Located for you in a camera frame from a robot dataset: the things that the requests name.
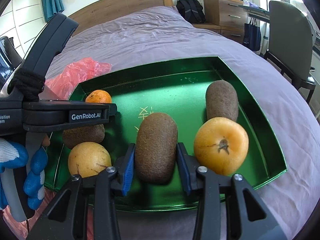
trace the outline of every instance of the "glove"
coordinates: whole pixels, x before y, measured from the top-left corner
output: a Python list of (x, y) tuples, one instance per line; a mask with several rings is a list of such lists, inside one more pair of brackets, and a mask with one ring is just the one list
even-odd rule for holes
[[(48, 137), (44, 138), (43, 145), (48, 146)], [(26, 148), (18, 143), (0, 138), (0, 173), (7, 169), (23, 167), (28, 162), (28, 152)], [(40, 147), (33, 155), (30, 162), (30, 172), (24, 182), (24, 192), (28, 195), (28, 206), (36, 210), (44, 199), (44, 168), (48, 163), (48, 156)], [(0, 209), (8, 205), (0, 180)]]

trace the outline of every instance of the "persimmon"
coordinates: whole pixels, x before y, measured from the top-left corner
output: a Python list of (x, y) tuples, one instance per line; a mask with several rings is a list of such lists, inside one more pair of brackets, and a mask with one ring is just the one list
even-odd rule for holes
[(201, 165), (217, 174), (230, 175), (244, 162), (248, 147), (248, 134), (241, 125), (225, 117), (215, 117), (198, 130), (194, 154)]

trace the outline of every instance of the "red plastic bag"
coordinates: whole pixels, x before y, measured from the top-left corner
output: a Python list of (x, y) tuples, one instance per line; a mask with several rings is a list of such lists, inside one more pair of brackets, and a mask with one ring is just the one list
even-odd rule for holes
[(91, 57), (86, 57), (67, 65), (61, 74), (55, 78), (48, 79), (45, 84), (59, 98), (67, 100), (77, 84), (109, 73), (111, 66), (109, 63), (100, 63)]

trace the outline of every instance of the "brown kiwi fruit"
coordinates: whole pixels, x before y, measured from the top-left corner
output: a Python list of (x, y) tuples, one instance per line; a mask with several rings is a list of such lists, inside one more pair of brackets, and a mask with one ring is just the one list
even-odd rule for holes
[(83, 142), (100, 143), (103, 141), (105, 130), (103, 124), (84, 126), (64, 130), (62, 132), (62, 141), (66, 147), (72, 149), (74, 146)]
[(205, 93), (207, 119), (225, 117), (236, 122), (238, 118), (238, 96), (234, 87), (224, 80), (210, 84)]
[(153, 113), (141, 123), (135, 150), (135, 171), (146, 182), (167, 183), (176, 160), (178, 127), (167, 114)]

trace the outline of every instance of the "gray bedsheet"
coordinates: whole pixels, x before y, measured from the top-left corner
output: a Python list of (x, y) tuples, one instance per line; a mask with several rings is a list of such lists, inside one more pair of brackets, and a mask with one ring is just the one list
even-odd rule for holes
[[(288, 239), (302, 228), (320, 197), (320, 128), (305, 100), (268, 62), (242, 45), (196, 29), (173, 8), (155, 7), (92, 27), (71, 38), (47, 78), (83, 57), (112, 71), (162, 60), (219, 56), (240, 77), (267, 116), (288, 172), (258, 190)], [(122, 239), (192, 239), (195, 211), (119, 214)], [(225, 238), (225, 212), (221, 238)]]

